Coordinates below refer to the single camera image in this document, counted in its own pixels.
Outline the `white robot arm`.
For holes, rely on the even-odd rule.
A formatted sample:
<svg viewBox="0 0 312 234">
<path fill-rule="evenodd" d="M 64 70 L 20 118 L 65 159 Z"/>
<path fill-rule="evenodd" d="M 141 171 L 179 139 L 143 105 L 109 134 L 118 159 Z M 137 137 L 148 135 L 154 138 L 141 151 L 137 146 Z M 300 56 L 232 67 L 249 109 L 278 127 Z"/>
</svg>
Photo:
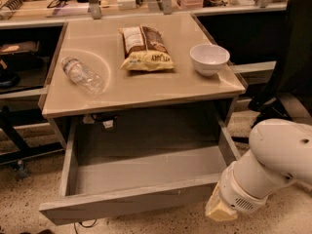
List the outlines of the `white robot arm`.
<svg viewBox="0 0 312 234">
<path fill-rule="evenodd" d="M 205 214 L 230 221 L 265 205 L 273 192 L 300 180 L 312 183 L 312 126 L 264 120 L 251 130 L 250 149 L 222 173 Z"/>
</svg>

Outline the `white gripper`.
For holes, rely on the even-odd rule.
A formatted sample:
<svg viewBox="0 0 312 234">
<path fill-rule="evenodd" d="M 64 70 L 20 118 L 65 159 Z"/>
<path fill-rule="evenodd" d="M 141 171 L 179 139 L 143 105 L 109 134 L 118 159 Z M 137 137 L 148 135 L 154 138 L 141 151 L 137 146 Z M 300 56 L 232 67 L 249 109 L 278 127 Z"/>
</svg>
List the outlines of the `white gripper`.
<svg viewBox="0 0 312 234">
<path fill-rule="evenodd" d="M 236 164 L 237 162 L 233 162 L 225 169 L 206 204 L 205 216 L 214 221 L 235 220 L 237 212 L 251 214 L 267 201 L 267 196 L 255 198 L 241 187 L 234 176 Z"/>
</svg>

